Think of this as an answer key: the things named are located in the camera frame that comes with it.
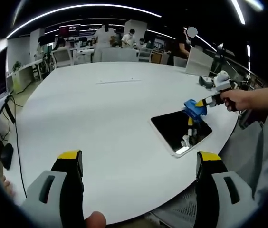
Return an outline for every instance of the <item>white chair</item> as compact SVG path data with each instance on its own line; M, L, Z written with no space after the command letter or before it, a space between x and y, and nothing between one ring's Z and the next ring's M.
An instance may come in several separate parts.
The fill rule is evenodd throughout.
M138 62L137 51L129 48L102 49L102 62Z
M175 67L186 67L187 66L187 60L174 56L174 66Z
M151 63L151 54L152 54L152 49L142 48L139 51L138 61Z
M52 57L55 69L74 65L74 60L68 47L60 47L58 50L52 51Z
M167 65L168 64L168 59L169 59L169 54L163 53L162 59L161 59L161 64Z

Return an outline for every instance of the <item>round table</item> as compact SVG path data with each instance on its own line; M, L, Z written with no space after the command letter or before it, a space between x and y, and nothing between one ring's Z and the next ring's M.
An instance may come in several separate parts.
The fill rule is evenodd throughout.
M26 189L59 154L83 154L83 211L101 211L108 224L142 215L169 201L194 180L196 154L218 154L238 113L209 108L204 121L213 132L181 158L170 155L150 119L179 111L184 101L215 91L199 86L184 68L150 63L92 63L55 69L16 116ZM15 131L11 169L5 171L25 199Z

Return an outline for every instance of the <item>black cable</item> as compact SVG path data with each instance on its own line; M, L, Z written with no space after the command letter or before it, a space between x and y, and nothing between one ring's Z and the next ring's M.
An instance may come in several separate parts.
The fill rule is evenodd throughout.
M3 141L7 141L7 140L5 140L5 138L6 138L6 136L10 133L10 120L9 120L9 118L5 115L5 113L4 113L3 110L2 110L2 113L3 113L4 117L7 119L7 121L8 121L8 125L9 125L9 130L7 131L7 133L5 134L5 136L2 138Z
M16 103L15 103L15 105L16 105L16 106L18 106L18 107L21 107L21 108L23 108L23 106L21 106L21 105L19 105L19 104L16 104Z
M13 96L10 97L10 99L12 100L12 102L14 104L16 104L15 102L15 98ZM14 114L15 114L15 129L16 129L16 143L17 143L17 151L18 151L18 158L19 158L19 166L20 166L20 175L21 175L21 181L22 181L22 186L23 186L23 190L24 190L24 194L25 197L27 198L27 194L25 191L25 187L24 187L24 182L23 182L23 175L22 175L22 166L21 166L21 160L20 160L20 152L19 152L19 142L18 142L18 129L17 129L17 121L16 121L16 106L14 105Z
M7 131L7 133L5 134L5 136L3 137L3 139L2 140L5 140L5 141L7 141L5 138L6 138L6 136L10 133L10 120L8 120L8 125L9 125L9 130Z
M5 139L3 138L3 135L1 134L1 132L0 132L0 136L1 136L2 141L4 141Z

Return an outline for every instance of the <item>sleeve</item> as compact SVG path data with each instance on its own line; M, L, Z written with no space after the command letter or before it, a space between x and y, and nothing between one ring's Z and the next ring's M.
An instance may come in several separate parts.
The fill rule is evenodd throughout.
M123 42L126 42L126 35L123 36L123 38L121 39Z
M179 44L186 44L186 36L185 34L180 34L178 37L176 37L176 41Z
M94 37L95 37L95 38L97 38L97 37L99 36L99 34L98 34L99 32L98 32L98 31L99 31L99 30L97 30L97 31L95 32L95 34L94 34Z

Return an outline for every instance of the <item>white shirt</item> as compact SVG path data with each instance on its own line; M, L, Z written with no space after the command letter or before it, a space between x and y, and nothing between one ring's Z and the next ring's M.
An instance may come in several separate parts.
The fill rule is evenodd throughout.
M136 45L136 47L139 49L139 50L141 50L141 49L143 49L143 48L146 48L147 47L147 44L137 44Z
M128 43L130 45L130 48L133 48L133 44L135 43L135 36L131 36L129 33L125 34L123 38L121 39L123 42Z
M94 36L98 39L98 43L110 44L111 37L115 35L114 29L109 28L109 30L105 31L105 26L103 25L100 29L98 29Z

